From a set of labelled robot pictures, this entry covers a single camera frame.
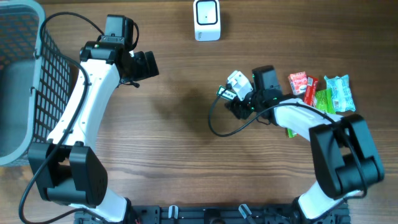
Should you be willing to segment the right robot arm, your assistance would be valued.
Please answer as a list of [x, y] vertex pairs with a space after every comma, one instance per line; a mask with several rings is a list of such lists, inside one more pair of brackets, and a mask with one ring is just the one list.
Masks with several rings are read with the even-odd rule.
[[235, 70], [226, 88], [235, 97], [226, 104], [235, 117], [252, 113], [288, 128], [310, 142], [315, 183], [293, 202], [286, 218], [315, 223], [329, 217], [349, 199], [363, 198], [368, 188], [384, 180], [385, 172], [365, 119], [318, 110], [295, 95], [284, 95], [272, 65], [252, 70], [250, 81]]

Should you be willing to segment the teal white snack packet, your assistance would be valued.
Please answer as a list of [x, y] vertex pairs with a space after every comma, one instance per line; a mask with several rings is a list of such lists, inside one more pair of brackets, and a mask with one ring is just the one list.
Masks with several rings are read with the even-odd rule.
[[331, 90], [331, 102], [335, 112], [356, 111], [351, 88], [349, 87], [349, 75], [328, 78], [324, 76], [326, 88]]

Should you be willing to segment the red small box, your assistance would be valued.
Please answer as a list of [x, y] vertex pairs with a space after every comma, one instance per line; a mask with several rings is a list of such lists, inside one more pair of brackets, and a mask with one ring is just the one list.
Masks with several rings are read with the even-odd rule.
[[292, 73], [288, 76], [294, 95], [305, 93], [307, 89], [307, 74], [305, 72]]

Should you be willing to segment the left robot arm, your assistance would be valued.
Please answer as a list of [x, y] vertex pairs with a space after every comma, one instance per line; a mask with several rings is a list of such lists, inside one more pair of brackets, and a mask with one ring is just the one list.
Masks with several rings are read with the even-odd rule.
[[157, 76], [152, 52], [138, 52], [139, 28], [130, 18], [108, 15], [95, 41], [80, 50], [78, 79], [59, 122], [44, 142], [33, 143], [28, 160], [42, 200], [70, 207], [102, 223], [139, 223], [131, 201], [112, 191], [95, 154], [108, 101], [120, 85], [138, 87]]

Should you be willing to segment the red long stick packet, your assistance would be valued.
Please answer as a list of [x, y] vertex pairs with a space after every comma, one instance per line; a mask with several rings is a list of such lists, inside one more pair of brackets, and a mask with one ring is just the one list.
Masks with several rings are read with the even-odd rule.
[[307, 87], [303, 102], [309, 106], [315, 107], [315, 93], [317, 91], [318, 79], [312, 76], [307, 77]]

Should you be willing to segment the green snack bag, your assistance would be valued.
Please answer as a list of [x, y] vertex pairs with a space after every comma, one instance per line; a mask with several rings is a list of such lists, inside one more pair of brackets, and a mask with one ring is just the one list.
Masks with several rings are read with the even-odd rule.
[[[308, 98], [307, 96], [305, 96], [305, 93], [299, 95], [299, 97], [303, 101], [305, 101]], [[310, 103], [310, 106], [330, 114], [336, 114], [331, 100], [331, 90], [325, 89], [325, 90], [316, 91], [312, 103]], [[297, 136], [297, 133], [292, 131], [291, 129], [287, 128], [286, 131], [289, 138], [294, 138]]]

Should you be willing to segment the dark green gum pack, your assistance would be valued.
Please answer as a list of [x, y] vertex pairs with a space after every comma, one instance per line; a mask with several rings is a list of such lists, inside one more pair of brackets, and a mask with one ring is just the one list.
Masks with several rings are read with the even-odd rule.
[[216, 95], [228, 100], [228, 101], [232, 101], [237, 97], [237, 94], [235, 94], [235, 92], [231, 91], [231, 90], [226, 90], [226, 88], [222, 85], [220, 85], [218, 91], [216, 92]]

